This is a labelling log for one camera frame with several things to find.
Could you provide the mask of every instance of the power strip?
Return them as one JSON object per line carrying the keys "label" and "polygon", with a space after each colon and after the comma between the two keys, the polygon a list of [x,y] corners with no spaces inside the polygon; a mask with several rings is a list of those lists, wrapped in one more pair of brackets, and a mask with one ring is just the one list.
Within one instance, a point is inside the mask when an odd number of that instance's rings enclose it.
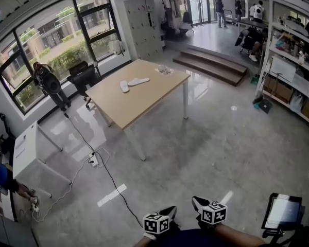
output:
{"label": "power strip", "polygon": [[96,156],[93,155],[92,153],[90,153],[88,156],[89,156],[90,162],[92,161],[93,167],[97,167],[98,166],[98,160],[97,160]]}

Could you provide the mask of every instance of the white cable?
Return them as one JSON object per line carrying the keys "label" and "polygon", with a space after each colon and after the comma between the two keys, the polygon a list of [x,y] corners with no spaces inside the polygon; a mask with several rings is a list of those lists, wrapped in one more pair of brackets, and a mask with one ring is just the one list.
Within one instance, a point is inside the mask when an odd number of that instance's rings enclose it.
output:
{"label": "white cable", "polygon": [[108,161],[109,158],[110,158],[110,153],[109,153],[105,148],[103,148],[103,147],[98,148],[97,150],[94,151],[95,157],[97,158],[96,152],[99,151],[99,150],[101,150],[101,149],[103,149],[103,150],[108,154],[108,158],[104,160],[104,164],[103,164],[103,165],[101,165],[101,166],[100,166],[100,165],[97,165],[97,167],[103,167],[103,166],[105,166],[105,164],[107,163],[107,161]]}
{"label": "white cable", "polygon": [[68,192],[66,192],[63,196],[61,196],[60,198],[58,198],[57,201],[55,201],[55,202],[50,206],[50,208],[47,210],[47,213],[46,213],[46,215],[42,218],[42,220],[37,220],[37,219],[33,216],[33,213],[34,213],[35,211],[32,212],[32,217],[33,217],[33,219],[34,219],[36,222],[42,222],[42,221],[44,221],[45,218],[47,217],[49,211],[53,208],[53,206],[56,205],[61,199],[63,199],[67,194],[69,194],[69,193],[71,192],[72,185],[73,185],[73,183],[74,183],[74,179],[76,179],[77,174],[78,174],[79,171],[83,168],[85,162],[86,162],[88,159],[89,159],[89,157],[86,158],[86,159],[83,161],[82,166],[80,167],[80,169],[79,169],[79,170],[77,171],[77,173],[75,174],[74,178],[72,179],[72,182],[71,182],[71,185],[70,185],[70,189],[68,190]]}

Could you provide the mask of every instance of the white bag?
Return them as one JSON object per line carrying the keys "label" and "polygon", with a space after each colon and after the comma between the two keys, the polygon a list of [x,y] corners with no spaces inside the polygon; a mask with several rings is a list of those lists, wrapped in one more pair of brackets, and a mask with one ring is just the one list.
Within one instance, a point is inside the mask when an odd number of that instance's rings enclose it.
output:
{"label": "white bag", "polygon": [[124,55],[123,43],[119,40],[110,41],[109,49],[111,52],[115,53],[116,55],[120,55],[120,54]]}
{"label": "white bag", "polygon": [[302,109],[302,94],[298,91],[293,93],[292,99],[290,100],[289,103],[289,108],[295,112],[295,113],[300,113]]}

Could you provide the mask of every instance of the table leg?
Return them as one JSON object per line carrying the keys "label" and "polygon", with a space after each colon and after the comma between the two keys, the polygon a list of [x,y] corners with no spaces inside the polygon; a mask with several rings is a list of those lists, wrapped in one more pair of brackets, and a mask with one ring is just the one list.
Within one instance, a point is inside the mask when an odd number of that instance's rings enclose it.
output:
{"label": "table leg", "polygon": [[62,176],[60,173],[56,172],[55,170],[53,170],[52,168],[48,167],[45,163],[43,163],[41,160],[38,159],[38,162],[40,165],[42,165],[43,168],[47,169],[48,171],[52,172],[53,174],[59,176],[61,179],[64,179],[65,181],[67,181],[69,184],[71,184],[71,180]]}
{"label": "table leg", "polygon": [[110,127],[111,126],[111,123],[112,121],[108,118],[108,116],[102,111],[102,109],[100,107],[98,107],[96,105],[99,113],[101,114],[101,116],[103,117],[104,121],[107,123],[107,126]]}
{"label": "table leg", "polygon": [[49,198],[52,198],[53,197],[53,195],[52,195],[52,193],[49,193],[49,192],[47,192],[46,190],[43,190],[43,189],[41,189],[41,188],[35,188],[35,191],[36,192],[40,192],[40,193],[42,193],[42,194],[45,194],[45,195],[47,195]]}
{"label": "table leg", "polygon": [[53,146],[55,146],[59,151],[63,151],[63,148],[62,147],[59,147],[43,130],[42,128],[40,127],[40,125],[38,125],[38,129],[39,129],[39,132],[42,133],[42,135],[44,137],[46,137],[48,139],[49,142],[52,143]]}
{"label": "table leg", "polygon": [[188,81],[183,84],[183,118],[187,119],[187,106],[188,106]]}
{"label": "table leg", "polygon": [[132,143],[132,146],[135,149],[135,151],[138,153],[139,157],[143,161],[145,161],[146,157],[141,149],[141,145],[138,143],[138,141],[136,141],[133,132],[128,128],[126,128],[124,132],[127,135],[128,140]]}

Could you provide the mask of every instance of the person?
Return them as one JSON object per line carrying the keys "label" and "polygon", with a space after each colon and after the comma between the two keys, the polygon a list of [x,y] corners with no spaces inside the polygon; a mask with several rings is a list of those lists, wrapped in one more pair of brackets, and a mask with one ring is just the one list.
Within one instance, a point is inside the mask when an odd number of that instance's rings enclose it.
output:
{"label": "person", "polygon": [[248,34],[249,37],[253,39],[254,45],[251,54],[249,55],[249,58],[257,62],[258,59],[256,58],[257,55],[259,55],[262,51],[262,46],[265,42],[265,40],[268,38],[268,28],[264,28],[261,32],[258,30],[252,29],[250,33]]}
{"label": "person", "polygon": [[256,6],[256,4],[253,4],[251,6],[251,8],[249,9],[249,18],[252,19],[254,16],[254,6]]}
{"label": "person", "polygon": [[33,79],[34,79],[34,82],[35,82],[35,85],[37,85],[42,91],[45,91],[51,98],[52,100],[54,101],[54,103],[56,103],[56,105],[62,110],[62,111],[66,111],[66,108],[65,108],[65,105],[67,107],[70,107],[71,106],[71,101],[67,98],[67,96],[65,95],[64,91],[61,89],[59,91],[59,93],[57,94],[53,94],[51,93],[50,91],[46,90],[44,88],[44,86],[42,85],[42,80],[41,78],[39,77],[39,72],[40,70],[44,68],[46,69],[48,72],[50,73],[53,73],[54,70],[52,67],[48,66],[48,65],[45,65],[45,64],[40,64],[38,61],[36,61],[34,64],[33,64],[33,69],[34,69],[34,73],[33,73]]}
{"label": "person", "polygon": [[12,172],[2,163],[1,152],[0,152],[0,187],[5,190],[10,190],[13,193],[20,195],[21,197],[27,199],[34,205],[39,204],[38,197],[35,197],[34,190],[27,188],[25,185],[17,182],[12,178]]}
{"label": "person", "polygon": [[236,14],[236,26],[238,26],[238,21],[242,19],[242,4],[238,0],[235,3],[235,14]]}
{"label": "person", "polygon": [[227,23],[226,23],[226,16],[225,16],[225,12],[223,10],[223,3],[222,0],[217,0],[216,1],[216,14],[217,14],[217,24],[218,27],[221,28],[221,19],[223,19],[223,25],[225,28],[227,27]]}
{"label": "person", "polygon": [[260,0],[259,3],[254,6],[253,21],[262,23],[263,16],[264,16],[263,2]]}

